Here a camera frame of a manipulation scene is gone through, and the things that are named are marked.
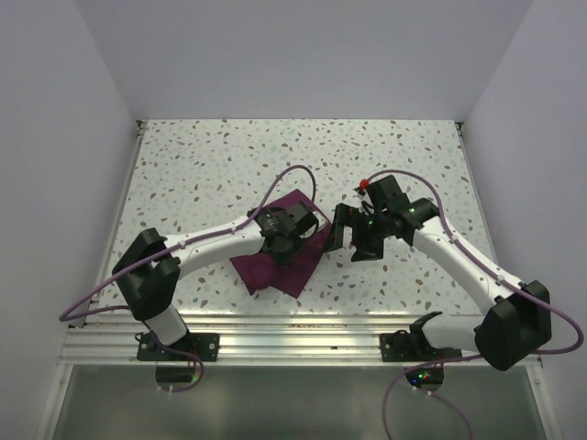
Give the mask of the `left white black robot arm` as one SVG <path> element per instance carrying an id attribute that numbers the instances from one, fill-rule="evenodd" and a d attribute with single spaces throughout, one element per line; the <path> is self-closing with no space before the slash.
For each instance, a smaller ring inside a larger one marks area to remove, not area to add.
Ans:
<path id="1" fill-rule="evenodd" d="M 217 262 L 258 254 L 287 268 L 325 226 L 319 210 L 297 202 L 288 208 L 258 207 L 198 233 L 162 236 L 150 228 L 136 237 L 113 276 L 134 319 L 159 339 L 167 358 L 177 360 L 191 347 L 187 325 L 172 304 L 179 280 Z"/>

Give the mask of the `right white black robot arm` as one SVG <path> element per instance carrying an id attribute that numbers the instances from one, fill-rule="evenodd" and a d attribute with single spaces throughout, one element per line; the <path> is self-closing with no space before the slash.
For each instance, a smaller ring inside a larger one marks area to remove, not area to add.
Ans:
<path id="1" fill-rule="evenodd" d="M 335 208 L 327 252 L 342 248 L 345 228 L 351 230 L 354 262 L 382 259 L 385 239 L 396 238 L 434 260 L 480 312 L 461 320 L 431 312 L 406 331 L 382 335 L 384 360 L 432 361 L 470 351 L 506 371 L 550 340 L 548 289 L 537 280 L 521 281 L 470 249 L 439 203 L 410 200 L 392 175 L 364 180 L 356 192 L 359 207 L 340 203 Z"/>

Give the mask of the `purple cloth mat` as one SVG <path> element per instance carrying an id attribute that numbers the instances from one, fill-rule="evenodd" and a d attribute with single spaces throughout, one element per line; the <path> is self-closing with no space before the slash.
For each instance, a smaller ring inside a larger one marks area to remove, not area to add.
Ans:
<path id="1" fill-rule="evenodd" d="M 250 295 L 270 287 L 293 298 L 298 298 L 314 274 L 322 258 L 324 246 L 331 229 L 329 221 L 295 253 L 285 267 L 280 267 L 272 257 L 259 252 L 230 260 Z"/>

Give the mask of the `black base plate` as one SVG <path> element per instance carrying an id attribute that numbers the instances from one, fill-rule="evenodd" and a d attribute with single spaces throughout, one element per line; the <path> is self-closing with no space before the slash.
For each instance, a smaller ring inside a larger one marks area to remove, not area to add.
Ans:
<path id="1" fill-rule="evenodd" d="M 380 334 L 379 346 L 383 362 L 427 362 L 462 356 L 458 349 L 434 348 L 423 335 L 405 330 Z"/>
<path id="2" fill-rule="evenodd" d="M 137 360 L 173 362 L 189 360 L 190 355 L 204 362 L 217 361 L 220 335 L 217 333 L 188 333 L 170 347 L 162 348 L 151 333 L 137 333 Z"/>

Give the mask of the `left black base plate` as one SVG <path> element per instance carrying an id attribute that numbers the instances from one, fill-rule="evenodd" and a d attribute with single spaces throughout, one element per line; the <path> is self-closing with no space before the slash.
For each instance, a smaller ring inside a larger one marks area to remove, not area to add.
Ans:
<path id="1" fill-rule="evenodd" d="M 190 355 L 204 362 L 217 361 L 220 335 L 217 333 L 188 333 L 170 347 L 162 348 L 151 333 L 137 333 L 137 360 L 173 362 L 189 360 Z"/>

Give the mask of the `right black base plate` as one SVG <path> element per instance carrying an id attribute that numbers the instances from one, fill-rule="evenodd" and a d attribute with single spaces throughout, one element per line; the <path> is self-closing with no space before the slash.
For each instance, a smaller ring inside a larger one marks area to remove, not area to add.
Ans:
<path id="1" fill-rule="evenodd" d="M 427 362 L 462 356 L 458 349 L 434 348 L 423 335 L 405 330 L 380 334 L 379 346 L 383 362 Z"/>

